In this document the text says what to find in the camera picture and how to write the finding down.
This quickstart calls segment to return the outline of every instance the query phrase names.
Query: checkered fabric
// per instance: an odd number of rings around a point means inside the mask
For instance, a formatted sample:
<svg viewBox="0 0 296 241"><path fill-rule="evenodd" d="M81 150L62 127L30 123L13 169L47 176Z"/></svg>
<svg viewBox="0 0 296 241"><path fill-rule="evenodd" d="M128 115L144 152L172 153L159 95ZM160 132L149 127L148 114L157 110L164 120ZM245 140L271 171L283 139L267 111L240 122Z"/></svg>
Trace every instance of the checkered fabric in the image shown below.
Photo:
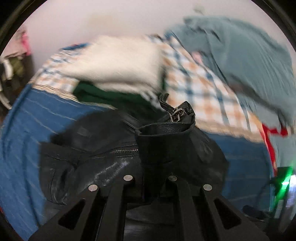
<svg viewBox="0 0 296 241"><path fill-rule="evenodd" d="M196 125L205 131L262 142L262 124L235 93L205 66L194 61L174 36L148 38L163 50L168 103L188 101Z"/></svg>
<svg viewBox="0 0 296 241"><path fill-rule="evenodd" d="M262 124L240 105L235 93L202 64L196 63L173 36L146 36L163 51L166 71L168 103L174 107L188 101L196 114L196 125L207 132L244 137L262 142ZM31 79L33 88L77 101L72 94L78 80L61 75L59 68L74 62L85 45L61 49L50 57ZM153 93L142 93L143 98L158 106Z"/></svg>

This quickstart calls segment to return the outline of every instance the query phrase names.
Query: teal blanket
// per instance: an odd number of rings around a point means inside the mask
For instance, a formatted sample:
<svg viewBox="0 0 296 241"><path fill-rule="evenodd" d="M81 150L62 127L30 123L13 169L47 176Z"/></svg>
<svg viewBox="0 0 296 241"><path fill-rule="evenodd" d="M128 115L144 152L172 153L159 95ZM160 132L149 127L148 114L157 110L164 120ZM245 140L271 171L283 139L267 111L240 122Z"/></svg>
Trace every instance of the teal blanket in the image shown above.
<svg viewBox="0 0 296 241"><path fill-rule="evenodd" d="M187 17L166 32L224 80L270 127L292 126L296 119L296 88L288 51L264 31L224 17Z"/></svg>

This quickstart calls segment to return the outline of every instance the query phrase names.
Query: fluffy white cushion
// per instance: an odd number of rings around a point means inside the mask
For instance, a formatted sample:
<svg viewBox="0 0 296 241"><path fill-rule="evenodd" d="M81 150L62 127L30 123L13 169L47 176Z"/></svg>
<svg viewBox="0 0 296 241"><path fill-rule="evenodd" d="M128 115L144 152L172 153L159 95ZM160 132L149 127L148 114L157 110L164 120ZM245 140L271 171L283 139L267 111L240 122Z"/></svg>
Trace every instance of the fluffy white cushion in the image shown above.
<svg viewBox="0 0 296 241"><path fill-rule="evenodd" d="M87 80L103 90L160 89L162 54L154 43L134 37L100 36L62 74Z"/></svg>

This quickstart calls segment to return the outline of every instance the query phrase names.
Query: metal buckle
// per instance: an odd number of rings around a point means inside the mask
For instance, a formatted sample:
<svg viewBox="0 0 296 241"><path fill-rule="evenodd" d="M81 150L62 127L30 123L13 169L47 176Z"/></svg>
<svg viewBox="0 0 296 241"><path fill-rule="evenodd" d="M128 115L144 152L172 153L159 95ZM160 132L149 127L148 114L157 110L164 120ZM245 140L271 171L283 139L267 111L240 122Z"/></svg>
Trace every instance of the metal buckle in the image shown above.
<svg viewBox="0 0 296 241"><path fill-rule="evenodd" d="M185 110L182 108L176 109L173 114L170 114L171 122L178 122L180 121L180 117L185 114Z"/></svg>

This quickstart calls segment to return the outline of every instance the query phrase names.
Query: clothing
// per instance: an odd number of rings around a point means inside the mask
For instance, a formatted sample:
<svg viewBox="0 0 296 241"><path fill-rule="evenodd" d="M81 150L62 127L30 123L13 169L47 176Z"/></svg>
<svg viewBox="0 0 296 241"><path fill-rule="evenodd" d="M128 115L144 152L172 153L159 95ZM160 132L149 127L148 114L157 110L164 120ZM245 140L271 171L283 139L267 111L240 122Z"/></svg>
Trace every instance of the clothing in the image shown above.
<svg viewBox="0 0 296 241"><path fill-rule="evenodd" d="M161 50L156 44L135 37L99 36L60 72L91 81L105 91L139 93L160 91L161 67Z"/></svg>
<svg viewBox="0 0 296 241"><path fill-rule="evenodd" d="M0 56L0 62L2 62L5 58L21 56L28 51L26 46L23 44L22 38L22 35L25 32L26 28L23 25L15 32L3 50L3 53Z"/></svg>
<svg viewBox="0 0 296 241"><path fill-rule="evenodd" d="M296 136L269 135L274 148L277 167L293 166L296 171Z"/></svg>
<svg viewBox="0 0 296 241"><path fill-rule="evenodd" d="M168 103L178 106L188 101L198 128L217 134L263 142L262 124L241 106L236 94L211 70L194 61L174 36L150 37L163 50Z"/></svg>
<svg viewBox="0 0 296 241"><path fill-rule="evenodd" d="M288 51L264 31L225 17L187 17L166 36L175 36L189 52L235 90L241 103L268 126L293 126L296 88ZM279 117L270 119L270 111Z"/></svg>
<svg viewBox="0 0 296 241"><path fill-rule="evenodd" d="M136 119L155 121L163 116L157 99L144 99L140 94L103 91L90 82L80 81L73 91L80 102L107 104L124 111Z"/></svg>
<svg viewBox="0 0 296 241"><path fill-rule="evenodd" d="M31 55L31 47L29 45L29 38L25 32L22 34L22 45L24 46L24 48L26 50L26 56Z"/></svg>
<svg viewBox="0 0 296 241"><path fill-rule="evenodd" d="M264 131L264 140L270 155L270 159L271 159L271 163L272 163L272 168L274 170L274 175L277 175L277 168L278 167L284 167L281 165L281 163L287 163L287 161L285 161L285 159L283 159L283 161L281 161L281 158L279 155L276 155L275 152L275 148L276 147L276 143L277 142L281 142L282 138L277 138L276 140L270 140L270 136L271 135L280 135L281 137L286 137L288 136L288 130L282 126L281 131L278 132L278 130L276 128L270 129L268 128L265 124L262 124L263 127L263 131ZM293 152L293 149L286 149L286 152Z"/></svg>
<svg viewBox="0 0 296 241"><path fill-rule="evenodd" d="M39 180L46 199L65 205L90 184L107 196L114 179L127 174L142 189L142 171L151 168L159 175L146 175L145 183L155 178L157 193L172 172L193 185L209 183L221 190L228 163L217 144L195 127L190 105L180 108L186 111L180 122L170 122L166 113L159 123L142 127L117 110L94 112L41 143ZM156 197L151 194L146 201Z"/></svg>
<svg viewBox="0 0 296 241"><path fill-rule="evenodd" d="M18 76L18 77L23 77L24 76L24 66L18 57L11 57L9 58L9 62L11 63L11 66L13 68L13 72Z"/></svg>
<svg viewBox="0 0 296 241"><path fill-rule="evenodd" d="M11 80L13 77L13 67L8 59L3 60L4 72L2 80Z"/></svg>

